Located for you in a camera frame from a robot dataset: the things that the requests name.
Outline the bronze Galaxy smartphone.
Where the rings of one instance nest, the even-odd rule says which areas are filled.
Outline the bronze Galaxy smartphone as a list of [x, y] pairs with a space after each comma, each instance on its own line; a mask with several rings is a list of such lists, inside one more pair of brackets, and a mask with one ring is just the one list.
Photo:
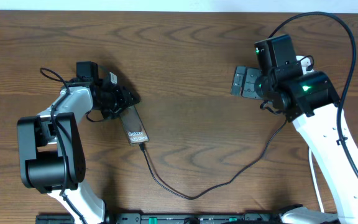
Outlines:
[[131, 145], [149, 141], [149, 135], [134, 105], [126, 108], [119, 117]]

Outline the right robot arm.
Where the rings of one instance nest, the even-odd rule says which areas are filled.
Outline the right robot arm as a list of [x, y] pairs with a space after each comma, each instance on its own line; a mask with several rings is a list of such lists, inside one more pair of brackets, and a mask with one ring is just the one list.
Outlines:
[[254, 44], [258, 68], [238, 66], [231, 93], [284, 114], [307, 143], [328, 184], [340, 223], [358, 223], [358, 148], [329, 77], [312, 56], [296, 55], [289, 35]]

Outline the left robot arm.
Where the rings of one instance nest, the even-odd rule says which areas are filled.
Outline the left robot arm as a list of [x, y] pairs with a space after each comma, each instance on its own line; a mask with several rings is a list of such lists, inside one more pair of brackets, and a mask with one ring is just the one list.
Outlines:
[[44, 77], [62, 83], [60, 94], [46, 110], [17, 122], [22, 183], [60, 202], [74, 223], [116, 221], [85, 180], [78, 124], [92, 111], [100, 111], [103, 120], [116, 119], [139, 103], [113, 72], [100, 78], [99, 69], [95, 62], [77, 62], [76, 76], [66, 80], [49, 68], [40, 68]]

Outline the black USB plug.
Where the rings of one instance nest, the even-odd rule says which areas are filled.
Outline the black USB plug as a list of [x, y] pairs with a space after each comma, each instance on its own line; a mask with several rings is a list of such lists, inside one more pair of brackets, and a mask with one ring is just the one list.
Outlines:
[[309, 64], [307, 67], [306, 67], [306, 71], [307, 72], [310, 72], [310, 71], [312, 71], [313, 70], [313, 64]]

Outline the white power strip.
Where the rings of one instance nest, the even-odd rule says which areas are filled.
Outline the white power strip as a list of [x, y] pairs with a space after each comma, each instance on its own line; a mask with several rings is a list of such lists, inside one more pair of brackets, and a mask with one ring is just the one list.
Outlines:
[[303, 71], [303, 74], [306, 75], [307, 73], [310, 73], [310, 72], [313, 72], [314, 71], [314, 66], [313, 66], [313, 70], [310, 71], [310, 72], [307, 72], [306, 71], [306, 67], [309, 65], [309, 64], [314, 64], [314, 58], [312, 55], [307, 55], [307, 56], [303, 56], [303, 55], [297, 55], [296, 56], [296, 59], [297, 61], [300, 62], [301, 64], [301, 67], [302, 67], [302, 71]]

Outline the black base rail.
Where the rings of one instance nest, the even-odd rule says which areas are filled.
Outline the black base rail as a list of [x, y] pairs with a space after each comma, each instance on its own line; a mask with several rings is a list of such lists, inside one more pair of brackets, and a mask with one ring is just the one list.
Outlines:
[[277, 216], [263, 213], [244, 215], [141, 215], [139, 213], [117, 214], [105, 223], [115, 224], [218, 224], [218, 223], [281, 223]]

